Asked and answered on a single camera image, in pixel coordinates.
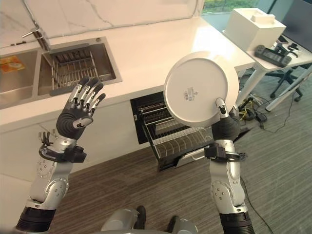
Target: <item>faucet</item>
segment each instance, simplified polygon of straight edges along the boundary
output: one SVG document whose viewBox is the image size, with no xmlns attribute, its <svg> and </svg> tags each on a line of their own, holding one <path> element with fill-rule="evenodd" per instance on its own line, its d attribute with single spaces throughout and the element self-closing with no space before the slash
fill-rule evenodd
<svg viewBox="0 0 312 234">
<path fill-rule="evenodd" d="M 26 33 L 25 35 L 23 35 L 21 37 L 24 38 L 24 37 L 27 37 L 27 36 L 33 34 L 35 36 L 35 38 L 37 39 L 40 47 L 45 51 L 50 51 L 51 50 L 50 44 L 48 42 L 46 33 L 42 30 L 42 28 L 39 27 L 38 23 L 35 20 L 33 13 L 31 12 L 29 6 L 26 3 L 26 0 L 22 0 L 21 2 L 23 3 L 25 10 L 29 14 L 30 19 L 32 20 L 32 22 L 35 25 L 35 27 L 33 29 L 31 29 L 31 31 L 29 33 Z"/>
<path fill-rule="evenodd" d="M 33 34 L 35 38 L 37 39 L 40 47 L 45 51 L 50 51 L 50 44 L 48 40 L 46 39 L 45 32 L 40 27 L 35 27 L 31 29 L 29 33 L 26 33 L 25 35 L 21 36 L 22 38 L 27 37 L 29 35 Z"/>
</svg>

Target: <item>marble backsplash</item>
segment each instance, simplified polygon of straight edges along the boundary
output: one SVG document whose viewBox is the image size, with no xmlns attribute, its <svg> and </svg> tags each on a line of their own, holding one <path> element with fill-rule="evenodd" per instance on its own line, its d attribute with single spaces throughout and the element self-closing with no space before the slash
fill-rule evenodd
<svg viewBox="0 0 312 234">
<path fill-rule="evenodd" d="M 49 38 L 199 15 L 203 0 L 26 0 Z M 22 40 L 34 25 L 21 0 L 0 0 L 0 47 Z"/>
</svg>

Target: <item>orange package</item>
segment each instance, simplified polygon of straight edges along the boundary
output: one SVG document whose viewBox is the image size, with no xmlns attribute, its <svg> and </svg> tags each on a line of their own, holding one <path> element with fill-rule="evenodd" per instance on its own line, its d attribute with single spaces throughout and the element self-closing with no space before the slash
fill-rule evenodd
<svg viewBox="0 0 312 234">
<path fill-rule="evenodd" d="M 24 68 L 24 64 L 22 64 L 19 58 L 15 55 L 6 58 L 0 58 L 0 69 L 4 73 L 18 71 Z"/>
</svg>

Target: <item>sink basin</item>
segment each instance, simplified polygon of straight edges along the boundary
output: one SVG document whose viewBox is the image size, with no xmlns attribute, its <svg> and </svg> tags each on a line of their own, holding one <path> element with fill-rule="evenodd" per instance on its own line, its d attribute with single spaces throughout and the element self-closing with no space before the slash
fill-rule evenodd
<svg viewBox="0 0 312 234">
<path fill-rule="evenodd" d="M 97 76 L 106 85 L 121 81 L 116 77 L 106 47 L 104 43 L 92 45 L 84 43 L 42 54 L 38 95 L 66 93 L 84 76 L 91 78 Z M 73 59 L 77 54 L 83 54 L 83 56 Z"/>
<path fill-rule="evenodd" d="M 32 97 L 37 54 L 37 50 L 16 54 L 24 68 L 6 73 L 1 70 L 0 106 Z"/>
<path fill-rule="evenodd" d="M 66 60 L 81 54 L 90 56 Z M 104 85 L 122 81 L 106 38 L 69 42 L 54 46 L 49 52 L 39 48 L 12 56 L 24 68 L 1 72 L 0 109 L 68 93 L 83 76 L 98 77 Z"/>
</svg>

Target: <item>dishwasher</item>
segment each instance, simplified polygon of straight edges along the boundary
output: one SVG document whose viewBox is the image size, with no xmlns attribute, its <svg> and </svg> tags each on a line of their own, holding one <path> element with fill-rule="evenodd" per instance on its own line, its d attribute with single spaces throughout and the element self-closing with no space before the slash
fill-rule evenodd
<svg viewBox="0 0 312 234">
<path fill-rule="evenodd" d="M 163 92 L 130 100 L 139 144 L 149 142 L 158 170 L 179 167 L 204 157 L 213 142 L 211 127 L 189 127 L 169 113 Z"/>
</svg>

